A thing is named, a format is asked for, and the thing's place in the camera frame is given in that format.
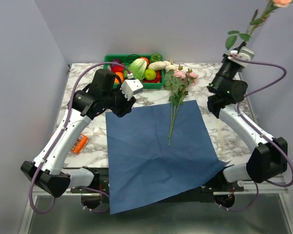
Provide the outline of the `peach artificial rose stem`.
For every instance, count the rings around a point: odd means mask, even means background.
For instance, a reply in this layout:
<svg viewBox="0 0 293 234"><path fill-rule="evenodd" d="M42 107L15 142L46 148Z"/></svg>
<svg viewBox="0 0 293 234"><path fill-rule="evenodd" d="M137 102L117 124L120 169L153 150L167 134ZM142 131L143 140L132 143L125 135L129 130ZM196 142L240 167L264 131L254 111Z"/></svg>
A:
<svg viewBox="0 0 293 234"><path fill-rule="evenodd" d="M228 38L225 42L225 48L228 51L233 49L233 46L238 39L242 40L242 43L238 46L238 48L246 46L252 38L254 31L264 25L272 13L276 12L280 8L288 7L291 3L293 3L293 0L268 0L266 7L261 14L259 14L258 9L255 10L244 33L237 30L228 31Z"/></svg>

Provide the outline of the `pink artificial flower bouquet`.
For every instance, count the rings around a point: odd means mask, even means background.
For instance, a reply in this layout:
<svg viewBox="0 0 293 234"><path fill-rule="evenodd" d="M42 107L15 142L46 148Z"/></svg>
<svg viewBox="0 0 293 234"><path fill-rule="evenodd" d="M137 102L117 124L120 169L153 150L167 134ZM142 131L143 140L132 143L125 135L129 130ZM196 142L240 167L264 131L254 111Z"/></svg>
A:
<svg viewBox="0 0 293 234"><path fill-rule="evenodd" d="M183 66L179 65L176 70L170 68L165 73L164 88L170 91L168 101L171 103L171 122L168 134L168 145L170 145L174 128L174 122L184 98L188 95L188 87L194 84L198 79L198 75L188 68L183 71Z"/></svg>

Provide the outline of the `beige printed ribbon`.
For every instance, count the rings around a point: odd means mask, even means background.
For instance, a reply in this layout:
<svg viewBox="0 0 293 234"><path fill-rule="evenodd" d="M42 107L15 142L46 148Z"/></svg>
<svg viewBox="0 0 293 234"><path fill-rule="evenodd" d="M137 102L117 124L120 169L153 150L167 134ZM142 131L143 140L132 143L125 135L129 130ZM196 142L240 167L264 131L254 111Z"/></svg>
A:
<svg viewBox="0 0 293 234"><path fill-rule="evenodd" d="M223 154L225 152L225 141L224 141L224 138L223 138L223 135L222 135L222 124L221 124L221 120L216 119L215 120L215 123L216 123L216 132L217 132L217 135L218 135L219 144L220 144L220 148L221 148L219 150L219 153L220 154Z"/></svg>

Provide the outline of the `blue wrapping paper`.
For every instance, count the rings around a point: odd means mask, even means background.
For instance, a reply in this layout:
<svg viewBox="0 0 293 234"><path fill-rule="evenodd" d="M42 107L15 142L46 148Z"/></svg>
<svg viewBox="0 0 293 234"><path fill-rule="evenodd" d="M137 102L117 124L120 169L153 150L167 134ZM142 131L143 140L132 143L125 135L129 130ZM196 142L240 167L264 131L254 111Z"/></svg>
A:
<svg viewBox="0 0 293 234"><path fill-rule="evenodd" d="M105 116L110 213L140 208L205 184L221 171L198 103L135 107Z"/></svg>

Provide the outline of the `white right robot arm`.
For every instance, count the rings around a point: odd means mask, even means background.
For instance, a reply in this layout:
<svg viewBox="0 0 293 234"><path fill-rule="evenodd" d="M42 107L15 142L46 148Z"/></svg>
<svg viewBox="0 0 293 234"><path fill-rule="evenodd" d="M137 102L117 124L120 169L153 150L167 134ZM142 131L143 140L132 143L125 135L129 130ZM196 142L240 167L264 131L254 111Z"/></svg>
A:
<svg viewBox="0 0 293 234"><path fill-rule="evenodd" d="M248 85L234 77L252 62L253 56L253 51L246 47L225 53L220 70L207 86L212 93L208 97L208 110L231 127L251 152L248 162L225 167L222 175L215 178L215 186L221 191L226 191L239 180L256 183L268 181L287 169L293 175L286 140L265 132L239 108L240 102L247 96Z"/></svg>

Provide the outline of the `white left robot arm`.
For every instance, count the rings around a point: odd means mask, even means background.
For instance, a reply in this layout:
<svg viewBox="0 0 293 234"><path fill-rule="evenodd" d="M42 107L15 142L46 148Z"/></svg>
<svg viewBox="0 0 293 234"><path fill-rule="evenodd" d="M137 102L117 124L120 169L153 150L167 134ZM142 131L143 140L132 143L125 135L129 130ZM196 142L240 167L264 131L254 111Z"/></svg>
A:
<svg viewBox="0 0 293 234"><path fill-rule="evenodd" d="M34 185L55 198L68 188L83 187L89 193L98 189L98 172L89 168L65 171L63 164L82 131L95 117L106 110L117 117L131 112L136 101L134 96L143 91L143 85L130 75L114 88L117 78L114 72L98 69L90 84L73 92L61 124L47 145L33 161L21 165L21 171Z"/></svg>

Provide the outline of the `green plastic basket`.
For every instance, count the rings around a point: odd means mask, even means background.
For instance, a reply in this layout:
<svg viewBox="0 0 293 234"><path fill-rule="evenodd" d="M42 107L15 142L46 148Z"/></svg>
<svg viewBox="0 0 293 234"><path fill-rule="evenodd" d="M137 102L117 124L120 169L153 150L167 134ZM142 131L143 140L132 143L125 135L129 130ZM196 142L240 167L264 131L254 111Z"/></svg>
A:
<svg viewBox="0 0 293 234"><path fill-rule="evenodd" d="M146 57L150 58L150 55L138 55L138 54L130 54L130 55L117 55L117 54L109 54L106 55L104 58L104 62L111 62L113 59L119 59L121 60L122 64L125 66L128 66L130 63L132 63L135 59L138 59L140 57ZM143 86L145 89L161 89L164 85L164 76L165 76L165 70L159 70L161 72L161 80L159 83L143 83Z"/></svg>

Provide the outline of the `orange toy fruit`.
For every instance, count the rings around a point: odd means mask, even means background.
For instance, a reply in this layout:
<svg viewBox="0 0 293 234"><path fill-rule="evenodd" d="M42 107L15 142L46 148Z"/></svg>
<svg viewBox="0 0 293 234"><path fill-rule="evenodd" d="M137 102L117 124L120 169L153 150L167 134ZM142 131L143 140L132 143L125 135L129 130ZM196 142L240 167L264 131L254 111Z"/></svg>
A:
<svg viewBox="0 0 293 234"><path fill-rule="evenodd" d="M122 72L116 72L115 74L120 78L121 82L124 81L124 74ZM119 84L119 81L115 79L114 83Z"/></svg>

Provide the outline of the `red toy pepper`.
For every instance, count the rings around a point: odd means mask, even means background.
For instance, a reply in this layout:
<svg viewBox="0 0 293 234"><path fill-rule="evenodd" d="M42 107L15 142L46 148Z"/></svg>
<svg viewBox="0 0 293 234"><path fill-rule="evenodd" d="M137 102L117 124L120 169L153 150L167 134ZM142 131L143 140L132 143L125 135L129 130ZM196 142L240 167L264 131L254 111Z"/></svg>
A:
<svg viewBox="0 0 293 234"><path fill-rule="evenodd" d="M114 73L123 73L124 72L124 67L123 66L120 66L120 65L111 65L111 71L114 72Z"/></svg>

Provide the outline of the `red toy chili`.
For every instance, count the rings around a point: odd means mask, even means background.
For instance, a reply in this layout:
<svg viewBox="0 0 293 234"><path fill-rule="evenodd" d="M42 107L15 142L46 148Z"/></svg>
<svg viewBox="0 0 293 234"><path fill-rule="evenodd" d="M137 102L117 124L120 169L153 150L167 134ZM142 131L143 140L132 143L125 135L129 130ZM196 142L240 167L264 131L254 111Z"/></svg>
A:
<svg viewBox="0 0 293 234"><path fill-rule="evenodd" d="M155 80L146 80L146 79L143 79L143 83L159 83L160 80L161 80L161 72L160 71L156 71L156 74L157 74L157 77Z"/></svg>

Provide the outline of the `purple toy onion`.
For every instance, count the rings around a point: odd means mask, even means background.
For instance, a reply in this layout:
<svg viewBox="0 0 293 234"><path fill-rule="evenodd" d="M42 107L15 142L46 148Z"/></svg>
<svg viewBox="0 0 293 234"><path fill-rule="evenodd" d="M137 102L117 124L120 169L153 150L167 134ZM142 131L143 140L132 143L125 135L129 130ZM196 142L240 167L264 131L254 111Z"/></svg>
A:
<svg viewBox="0 0 293 234"><path fill-rule="evenodd" d="M114 62L114 63L118 63L118 64L122 64L122 62L121 62L121 60L119 60L119 59L113 59L111 62Z"/></svg>

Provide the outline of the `beige toy potato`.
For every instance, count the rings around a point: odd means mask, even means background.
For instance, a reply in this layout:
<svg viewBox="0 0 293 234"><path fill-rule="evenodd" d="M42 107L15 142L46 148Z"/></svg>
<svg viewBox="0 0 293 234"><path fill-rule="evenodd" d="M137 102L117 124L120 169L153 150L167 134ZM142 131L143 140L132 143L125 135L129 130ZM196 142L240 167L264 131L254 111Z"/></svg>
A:
<svg viewBox="0 0 293 234"><path fill-rule="evenodd" d="M148 66L148 69L154 70L154 71L159 71L159 70L163 70L166 68L166 63L163 61L156 61L153 63L150 63Z"/></svg>

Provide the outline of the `green toy bell pepper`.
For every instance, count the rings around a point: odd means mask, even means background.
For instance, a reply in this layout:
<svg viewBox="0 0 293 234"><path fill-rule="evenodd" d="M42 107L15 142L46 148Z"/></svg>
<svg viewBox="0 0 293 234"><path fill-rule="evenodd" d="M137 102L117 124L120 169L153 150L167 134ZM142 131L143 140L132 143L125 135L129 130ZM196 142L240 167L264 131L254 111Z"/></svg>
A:
<svg viewBox="0 0 293 234"><path fill-rule="evenodd" d="M155 53L155 54L150 55L150 58L149 58L150 63L154 63L154 62L158 62L158 61L162 61L161 54Z"/></svg>

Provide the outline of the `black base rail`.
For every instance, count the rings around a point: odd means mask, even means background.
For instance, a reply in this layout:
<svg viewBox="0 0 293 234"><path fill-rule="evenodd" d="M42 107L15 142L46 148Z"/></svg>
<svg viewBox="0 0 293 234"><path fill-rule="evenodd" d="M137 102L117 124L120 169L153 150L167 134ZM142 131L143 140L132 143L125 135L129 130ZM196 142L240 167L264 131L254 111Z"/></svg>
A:
<svg viewBox="0 0 293 234"><path fill-rule="evenodd" d="M69 168L68 173L60 172L59 175L40 171L35 184L55 198L63 195L67 189L73 193L90 193L98 190L109 194L108 176L108 168ZM235 201L234 193L244 190L242 181L228 183L222 172L219 172L206 184L162 199L159 202L212 203L215 201L225 207L231 207Z"/></svg>

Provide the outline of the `aluminium frame rail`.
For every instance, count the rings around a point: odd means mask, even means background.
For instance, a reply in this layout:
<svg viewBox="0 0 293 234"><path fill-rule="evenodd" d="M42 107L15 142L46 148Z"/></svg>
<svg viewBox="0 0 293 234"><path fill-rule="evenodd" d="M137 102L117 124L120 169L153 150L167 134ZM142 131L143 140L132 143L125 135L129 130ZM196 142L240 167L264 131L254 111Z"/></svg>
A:
<svg viewBox="0 0 293 234"><path fill-rule="evenodd" d="M287 187L286 188L278 187L268 182L259 183L257 186L258 186L260 194L287 194L289 192L289 189ZM217 190L207 186L199 187L193 190L196 190L199 192L202 191L207 194L213 193L213 195L229 195L231 194L231 187L233 187L235 195L256 193L255 184L250 181L244 181L243 183L235 182L233 185L229 186L228 188L224 190ZM67 189L63 195L77 195L77 194L90 195L90 194L94 194L94 192L91 192L91 191L87 192L86 189L82 189L82 188L72 188L72 189Z"/></svg>

